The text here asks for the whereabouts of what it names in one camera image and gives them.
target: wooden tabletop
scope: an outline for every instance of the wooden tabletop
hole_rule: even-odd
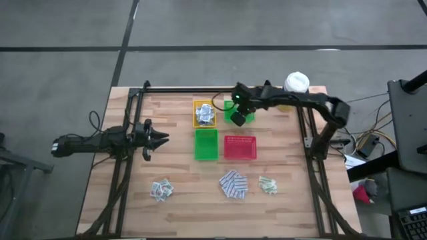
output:
[[[111,90],[103,129],[121,125],[129,87]],[[310,87],[311,93],[326,92],[325,87]],[[256,120],[238,127],[224,122],[217,111],[220,158],[213,162],[194,160],[193,100],[211,99],[212,93],[145,94],[141,122],[153,121],[157,131],[169,133],[170,141],[143,160],[135,152],[127,197],[123,237],[317,237],[313,200],[296,111],[282,113],[276,108],[256,111]],[[224,106],[218,96],[216,103]],[[325,125],[315,112],[316,124]],[[250,135],[257,139],[258,157],[253,161],[224,159],[224,135]],[[95,162],[107,157],[97,154]],[[332,201],[346,221],[361,232],[344,161],[330,156],[325,160]],[[85,231],[107,203],[114,160],[92,170],[77,232]],[[248,176],[245,199],[228,199],[219,179],[235,169]],[[265,194],[258,177],[277,181],[278,193]],[[169,179],[175,188],[165,202],[149,196],[154,181]],[[325,225],[328,227],[323,208]],[[113,214],[112,228],[115,227]]]

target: red plastic basket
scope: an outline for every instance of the red plastic basket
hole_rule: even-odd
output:
[[[256,159],[256,137],[225,136],[224,157],[226,159]]]

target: green object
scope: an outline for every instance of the green object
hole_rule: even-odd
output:
[[[233,101],[224,101],[224,109],[229,109],[230,107],[233,106],[233,104],[234,104]],[[229,111],[224,111],[224,121],[226,123],[232,122],[230,117],[235,111],[237,111],[237,109],[238,109],[238,106],[234,105],[233,109],[230,109]],[[255,119],[255,113],[250,113],[246,116],[246,123],[251,123],[254,119]]]
[[[196,129],[194,132],[194,159],[198,161],[218,160],[218,130]]]

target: small yellow container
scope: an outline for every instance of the small yellow container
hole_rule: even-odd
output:
[[[196,119],[195,108],[196,107],[201,107],[203,104],[209,104],[213,108],[213,113],[215,113],[215,116],[213,116],[213,125],[210,125],[210,126],[201,126],[201,125],[199,125],[199,122]],[[212,105],[212,101],[211,100],[194,100],[193,101],[193,127],[194,128],[213,128],[213,127],[216,127],[216,111],[215,111],[214,106]]]

